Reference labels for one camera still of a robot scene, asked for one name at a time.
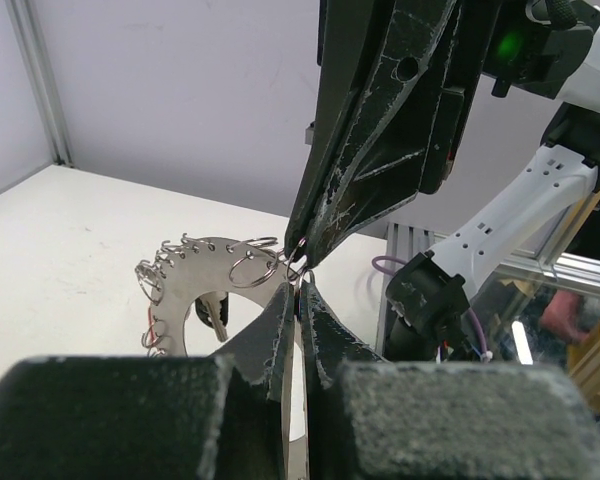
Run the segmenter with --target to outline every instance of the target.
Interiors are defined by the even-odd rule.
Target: red wire
[[[151,305],[147,308],[147,314],[149,316],[149,338],[151,339],[151,345],[156,342],[156,332],[153,330],[153,316],[151,315]]]

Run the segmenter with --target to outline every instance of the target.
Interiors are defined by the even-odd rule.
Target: white tabletop
[[[138,261],[183,232],[282,239],[286,224],[262,212],[47,168],[0,195],[0,377],[31,356],[144,355],[148,302],[134,275]],[[315,270],[340,320],[372,345],[382,278],[370,260],[384,251],[384,240],[354,235]],[[193,349],[187,341],[188,351],[215,350],[213,332],[194,323],[209,340]]]

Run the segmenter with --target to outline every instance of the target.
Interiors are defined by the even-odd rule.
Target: white wall
[[[600,6],[600,0],[591,3]],[[559,103],[516,89],[504,100],[494,98],[492,83],[487,78],[480,82],[448,181],[435,195],[420,195],[392,214],[393,221],[453,233],[529,163]]]
[[[42,120],[0,0],[0,192],[51,162]]]
[[[289,214],[317,98],[318,4],[37,0],[76,165]]]

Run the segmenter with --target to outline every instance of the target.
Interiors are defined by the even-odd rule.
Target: screw hole
[[[408,82],[418,75],[419,70],[418,61],[413,57],[406,57],[398,63],[396,76],[401,82]]]

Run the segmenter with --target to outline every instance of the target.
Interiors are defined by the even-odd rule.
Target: metal ring holder
[[[274,237],[236,241],[196,239],[186,234],[182,245],[163,242],[153,264],[143,260],[136,267],[138,281],[151,300],[150,326],[142,336],[148,354],[187,355],[186,314],[192,303],[206,293],[236,293],[264,308],[280,284],[287,281],[287,274],[279,268],[282,252],[268,249],[276,244]],[[249,279],[265,268],[263,275]]]

